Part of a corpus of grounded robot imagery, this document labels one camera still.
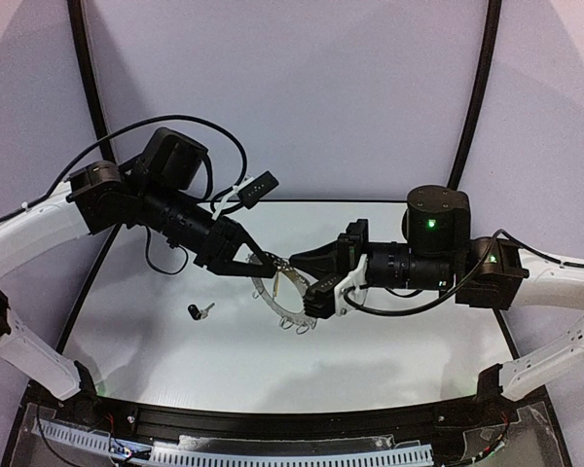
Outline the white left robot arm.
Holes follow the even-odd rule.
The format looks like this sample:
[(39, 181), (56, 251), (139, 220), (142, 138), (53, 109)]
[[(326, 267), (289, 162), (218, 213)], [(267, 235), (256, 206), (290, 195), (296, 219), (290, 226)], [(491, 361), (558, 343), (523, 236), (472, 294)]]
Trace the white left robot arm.
[[(162, 234), (172, 247), (196, 255), (195, 265), (216, 275), (272, 278), (275, 266), (238, 222), (209, 213), (185, 191), (187, 182), (155, 174), (143, 163), (122, 174), (93, 164), (14, 216), (0, 220), (0, 280), (68, 242), (134, 225)], [(59, 401), (93, 397), (89, 370), (52, 349), (29, 330), (0, 290), (0, 358), (40, 383)]]

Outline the black head key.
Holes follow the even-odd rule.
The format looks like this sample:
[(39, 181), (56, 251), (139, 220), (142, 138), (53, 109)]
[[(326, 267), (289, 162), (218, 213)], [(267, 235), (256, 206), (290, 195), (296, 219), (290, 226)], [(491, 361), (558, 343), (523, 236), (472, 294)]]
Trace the black head key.
[(209, 312), (215, 307), (215, 303), (211, 303), (205, 307), (199, 307), (196, 304), (190, 304), (187, 307), (188, 313), (194, 321), (202, 321), (206, 319)]

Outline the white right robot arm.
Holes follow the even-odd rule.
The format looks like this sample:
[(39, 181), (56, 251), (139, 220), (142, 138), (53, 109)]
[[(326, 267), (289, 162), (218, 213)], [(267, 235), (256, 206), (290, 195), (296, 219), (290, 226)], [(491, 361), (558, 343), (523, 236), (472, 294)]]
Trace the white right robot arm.
[[(421, 314), (453, 299), (493, 310), (552, 306), (584, 313), (584, 260), (540, 252), (505, 230), (471, 238), (468, 195), (438, 185), (412, 189), (404, 242), (373, 242), (369, 222), (350, 223), (338, 238), (290, 258), (315, 283), (306, 315), (328, 319), (352, 310), (378, 317)], [(476, 397), (519, 401), (584, 363), (584, 314), (535, 351), (478, 376)]]

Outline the round metal keyring disc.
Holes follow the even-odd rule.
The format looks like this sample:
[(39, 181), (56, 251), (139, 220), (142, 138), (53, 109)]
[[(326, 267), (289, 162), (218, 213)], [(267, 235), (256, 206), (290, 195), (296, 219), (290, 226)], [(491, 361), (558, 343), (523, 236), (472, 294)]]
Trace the round metal keyring disc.
[(274, 278), (259, 277), (251, 278), (254, 288), (252, 297), (261, 299), (268, 309), (276, 314), (280, 329), (294, 330), (297, 335), (314, 330), (317, 319), (308, 317), (303, 312), (303, 297), (310, 286), (309, 281), (292, 268), (287, 259), (277, 256), (277, 261), (273, 264), (276, 272), (280, 273), (277, 298), (272, 297)]

